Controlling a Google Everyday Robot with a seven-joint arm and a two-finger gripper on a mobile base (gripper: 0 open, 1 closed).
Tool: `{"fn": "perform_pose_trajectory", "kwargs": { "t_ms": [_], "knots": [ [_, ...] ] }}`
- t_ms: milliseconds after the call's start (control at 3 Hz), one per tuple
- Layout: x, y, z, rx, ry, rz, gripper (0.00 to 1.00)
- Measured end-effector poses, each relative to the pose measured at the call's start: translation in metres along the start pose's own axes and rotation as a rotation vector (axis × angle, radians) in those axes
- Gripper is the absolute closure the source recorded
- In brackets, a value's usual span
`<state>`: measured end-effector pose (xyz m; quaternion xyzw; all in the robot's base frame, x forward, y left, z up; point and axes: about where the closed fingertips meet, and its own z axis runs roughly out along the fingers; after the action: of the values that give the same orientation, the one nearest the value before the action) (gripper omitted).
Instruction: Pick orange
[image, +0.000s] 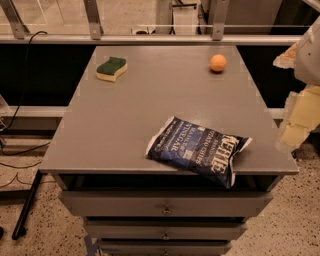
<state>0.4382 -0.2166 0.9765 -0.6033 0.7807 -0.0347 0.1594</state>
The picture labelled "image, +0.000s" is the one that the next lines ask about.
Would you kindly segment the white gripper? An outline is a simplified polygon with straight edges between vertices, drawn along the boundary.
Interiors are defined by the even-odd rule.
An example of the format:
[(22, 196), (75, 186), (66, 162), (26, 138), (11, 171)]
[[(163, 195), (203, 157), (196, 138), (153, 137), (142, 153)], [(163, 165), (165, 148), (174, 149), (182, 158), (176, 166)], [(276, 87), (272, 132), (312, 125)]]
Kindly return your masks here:
[(320, 16), (301, 37), (273, 61), (282, 69), (294, 68), (295, 78), (307, 85), (291, 92), (285, 102), (276, 148), (290, 153), (298, 149), (320, 125)]

